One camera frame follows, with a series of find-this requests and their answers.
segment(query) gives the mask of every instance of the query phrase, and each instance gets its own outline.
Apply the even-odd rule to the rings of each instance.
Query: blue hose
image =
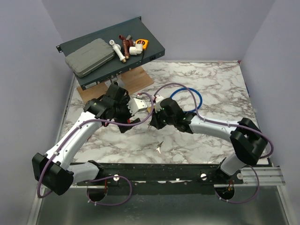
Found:
[[[197,90],[195,90],[195,89],[193,89],[193,88],[189,88],[189,89],[190,89],[191,91],[195,92],[195,93],[199,96],[199,98],[200,98],[200,103],[199,103],[199,105],[197,106],[197,109],[199,109],[199,108],[202,106],[202,102],[203,102],[202,96],[201,96],[201,94],[200,94]],[[171,94],[170,98],[172,98],[174,95],[176,95],[179,91],[182,91],[182,90],[186,90],[186,88],[180,88],[180,89],[174,91],[173,94]]]

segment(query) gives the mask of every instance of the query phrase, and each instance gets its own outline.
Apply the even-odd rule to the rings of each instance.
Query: gray plastic case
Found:
[[[98,38],[66,56],[67,65],[79,77],[88,75],[114,57],[113,48]]]

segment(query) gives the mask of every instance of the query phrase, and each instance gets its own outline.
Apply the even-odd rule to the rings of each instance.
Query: white marble surface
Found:
[[[248,117],[256,122],[238,63],[178,63],[150,62],[143,68],[154,84],[143,91],[149,94],[171,82],[197,89],[203,97],[200,114],[221,119],[240,120]],[[179,87],[169,86],[160,95],[169,97]],[[184,110],[193,108],[187,91],[178,93],[177,100]],[[74,90],[63,135],[72,127],[83,111],[83,101]],[[146,117],[146,112],[135,117]],[[161,154],[156,151],[163,142]],[[188,134],[166,126],[161,130],[148,129],[148,123],[121,134],[115,125],[100,128],[79,150],[75,161],[95,160],[102,163],[220,163],[233,152],[231,143],[201,134]]]

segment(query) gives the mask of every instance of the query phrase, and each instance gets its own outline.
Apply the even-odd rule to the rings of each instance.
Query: copper pipe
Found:
[[[124,49],[124,55],[126,59],[129,59],[129,47],[134,46],[133,40],[126,40],[126,38],[123,35],[119,35],[120,40],[122,40],[123,49]]]

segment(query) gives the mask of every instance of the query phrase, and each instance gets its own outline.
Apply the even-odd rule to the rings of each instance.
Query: wall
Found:
[[[276,0],[241,63],[258,122],[274,142],[272,160],[283,170],[295,212],[300,212],[299,11],[299,0]]]
[[[54,144],[72,74],[40,1],[2,1],[0,27],[0,224],[23,225],[36,188],[31,159]]]
[[[164,60],[240,60],[274,0],[42,0],[63,41],[142,16]]]

